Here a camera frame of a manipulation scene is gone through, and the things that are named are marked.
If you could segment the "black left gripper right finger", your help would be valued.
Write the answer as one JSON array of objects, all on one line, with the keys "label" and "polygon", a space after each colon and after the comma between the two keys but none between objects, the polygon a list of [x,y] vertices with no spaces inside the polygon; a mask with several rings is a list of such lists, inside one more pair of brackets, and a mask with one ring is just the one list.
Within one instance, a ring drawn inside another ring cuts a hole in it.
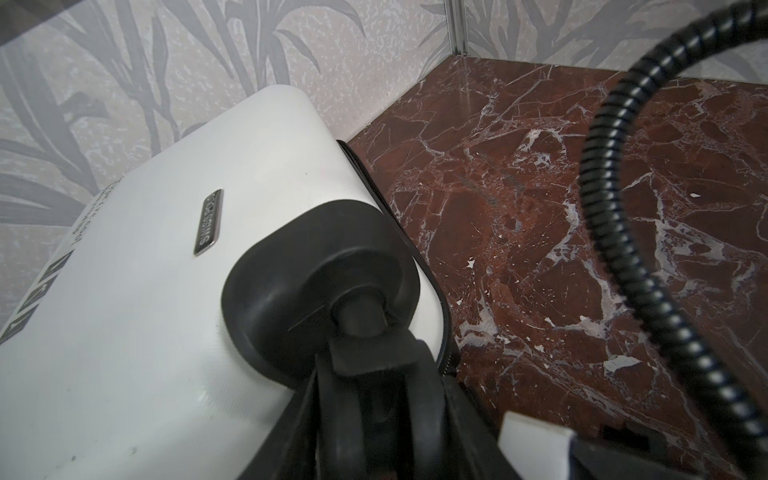
[{"label": "black left gripper right finger", "polygon": [[442,377],[448,440],[444,479],[518,479],[472,398],[452,376]]}]

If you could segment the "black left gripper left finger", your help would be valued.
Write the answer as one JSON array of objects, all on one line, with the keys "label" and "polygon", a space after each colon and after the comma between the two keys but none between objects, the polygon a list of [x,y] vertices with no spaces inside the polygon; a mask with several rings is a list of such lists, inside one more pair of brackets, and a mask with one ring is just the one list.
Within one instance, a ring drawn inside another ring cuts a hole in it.
[{"label": "black left gripper left finger", "polygon": [[294,392],[240,479],[315,479],[317,477],[317,372]]}]

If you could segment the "white hard-shell suitcase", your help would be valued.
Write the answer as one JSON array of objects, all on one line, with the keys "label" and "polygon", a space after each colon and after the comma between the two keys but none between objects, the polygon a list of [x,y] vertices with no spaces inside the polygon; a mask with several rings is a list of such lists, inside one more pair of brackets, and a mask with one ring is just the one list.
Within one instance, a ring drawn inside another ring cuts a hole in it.
[{"label": "white hard-shell suitcase", "polygon": [[3,328],[2,477],[240,477],[335,329],[351,258],[448,366],[444,294],[308,96],[271,86],[206,124],[87,206]]}]

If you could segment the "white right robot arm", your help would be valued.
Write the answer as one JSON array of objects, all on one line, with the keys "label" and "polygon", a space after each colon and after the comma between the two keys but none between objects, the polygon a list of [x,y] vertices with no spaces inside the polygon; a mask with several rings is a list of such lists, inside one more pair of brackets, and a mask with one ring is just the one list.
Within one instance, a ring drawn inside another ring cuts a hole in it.
[{"label": "white right robot arm", "polygon": [[683,307],[669,277],[639,235],[621,193],[626,148],[645,107],[690,67],[767,36],[767,5],[737,1],[671,33],[610,90],[589,125],[579,165],[579,195],[590,238],[627,307],[750,479],[767,475],[767,230],[731,210],[708,225],[728,249],[757,256],[756,279],[735,283],[746,319],[722,333]]}]

